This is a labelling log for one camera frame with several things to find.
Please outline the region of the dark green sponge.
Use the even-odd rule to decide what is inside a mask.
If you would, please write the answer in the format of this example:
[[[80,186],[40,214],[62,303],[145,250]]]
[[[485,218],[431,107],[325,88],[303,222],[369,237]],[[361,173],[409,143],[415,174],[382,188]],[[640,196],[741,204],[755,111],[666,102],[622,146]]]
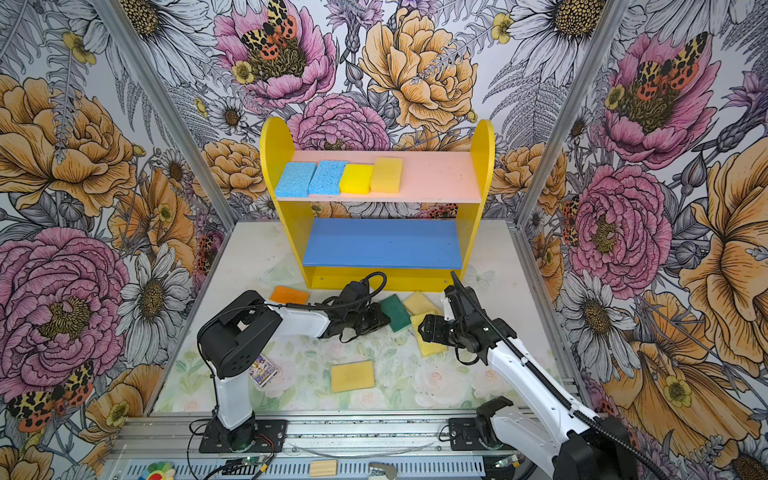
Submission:
[[[390,327],[397,333],[411,325],[410,313],[397,295],[391,295],[379,302],[382,312],[390,319]]]

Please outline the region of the textured yellow sponge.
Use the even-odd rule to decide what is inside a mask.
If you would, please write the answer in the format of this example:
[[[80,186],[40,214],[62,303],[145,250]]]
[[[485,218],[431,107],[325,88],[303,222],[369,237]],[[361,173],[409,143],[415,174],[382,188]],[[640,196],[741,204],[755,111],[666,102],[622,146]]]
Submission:
[[[410,322],[414,330],[414,336],[417,340],[418,348],[423,358],[430,357],[432,355],[442,354],[447,350],[447,347],[444,345],[441,345],[438,343],[430,343],[423,340],[421,334],[419,333],[419,327],[422,325],[427,315],[428,315],[428,312],[412,315],[410,317]]]

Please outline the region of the orange sponge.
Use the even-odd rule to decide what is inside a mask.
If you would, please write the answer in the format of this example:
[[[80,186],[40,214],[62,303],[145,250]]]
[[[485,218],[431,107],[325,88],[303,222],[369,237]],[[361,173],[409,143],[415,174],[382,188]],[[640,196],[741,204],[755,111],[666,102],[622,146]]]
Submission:
[[[277,286],[269,297],[276,304],[305,305],[310,298],[310,293],[287,286]]]

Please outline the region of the bright yellow sponge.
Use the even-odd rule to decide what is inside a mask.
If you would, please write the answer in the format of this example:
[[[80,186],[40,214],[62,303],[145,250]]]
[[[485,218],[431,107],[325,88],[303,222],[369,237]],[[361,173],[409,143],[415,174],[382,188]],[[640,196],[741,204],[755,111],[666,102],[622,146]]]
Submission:
[[[339,183],[340,193],[344,195],[368,195],[374,166],[371,164],[347,164]]]

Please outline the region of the large blue sponge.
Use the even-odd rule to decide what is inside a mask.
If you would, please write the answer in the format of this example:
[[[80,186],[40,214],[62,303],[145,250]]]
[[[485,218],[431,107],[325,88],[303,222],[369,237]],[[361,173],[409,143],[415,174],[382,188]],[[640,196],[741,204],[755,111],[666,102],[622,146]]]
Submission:
[[[289,162],[285,165],[275,189],[278,198],[305,198],[316,170],[311,162]]]

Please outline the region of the rounded yellow sponge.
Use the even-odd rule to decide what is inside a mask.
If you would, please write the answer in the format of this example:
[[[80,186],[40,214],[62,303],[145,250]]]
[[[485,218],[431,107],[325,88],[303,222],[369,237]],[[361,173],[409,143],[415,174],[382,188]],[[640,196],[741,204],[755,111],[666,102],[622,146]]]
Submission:
[[[373,165],[370,192],[398,194],[401,186],[403,160],[396,157],[379,157]]]

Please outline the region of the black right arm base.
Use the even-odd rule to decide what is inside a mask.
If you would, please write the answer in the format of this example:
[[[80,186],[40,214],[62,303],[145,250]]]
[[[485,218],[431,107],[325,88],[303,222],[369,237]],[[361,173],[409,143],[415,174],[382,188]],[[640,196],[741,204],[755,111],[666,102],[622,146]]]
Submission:
[[[512,447],[498,440],[490,424],[479,417],[449,418],[448,443],[452,451],[511,450]]]

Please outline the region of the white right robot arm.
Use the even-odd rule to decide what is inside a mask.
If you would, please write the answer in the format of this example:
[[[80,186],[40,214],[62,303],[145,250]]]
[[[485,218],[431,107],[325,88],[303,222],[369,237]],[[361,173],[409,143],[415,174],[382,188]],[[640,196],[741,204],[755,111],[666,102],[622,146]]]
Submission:
[[[418,332],[425,342],[475,354],[534,413],[529,419],[506,398],[483,404],[478,419],[486,443],[515,448],[552,479],[637,478],[639,462],[623,424],[600,417],[555,381],[471,288],[447,287],[442,314],[427,315]]]

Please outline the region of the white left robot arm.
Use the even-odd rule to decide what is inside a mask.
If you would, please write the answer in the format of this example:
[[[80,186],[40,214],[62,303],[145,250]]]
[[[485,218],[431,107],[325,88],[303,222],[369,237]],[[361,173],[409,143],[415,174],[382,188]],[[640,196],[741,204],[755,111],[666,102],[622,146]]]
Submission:
[[[212,425],[227,436],[234,450],[243,450],[256,435],[253,409],[247,399],[253,382],[249,370],[275,337],[337,339],[351,330],[353,340],[391,323],[374,297],[387,278],[373,272],[348,283],[340,294],[322,302],[275,303],[246,290],[199,330],[196,344],[211,370],[216,404]]]

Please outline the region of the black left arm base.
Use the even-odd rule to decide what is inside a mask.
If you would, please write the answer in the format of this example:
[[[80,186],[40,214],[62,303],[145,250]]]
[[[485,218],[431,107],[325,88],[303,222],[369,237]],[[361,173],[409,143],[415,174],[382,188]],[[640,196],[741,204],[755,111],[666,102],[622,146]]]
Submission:
[[[283,449],[287,426],[286,420],[250,418],[234,430],[228,430],[214,418],[205,428],[199,452],[279,453]]]

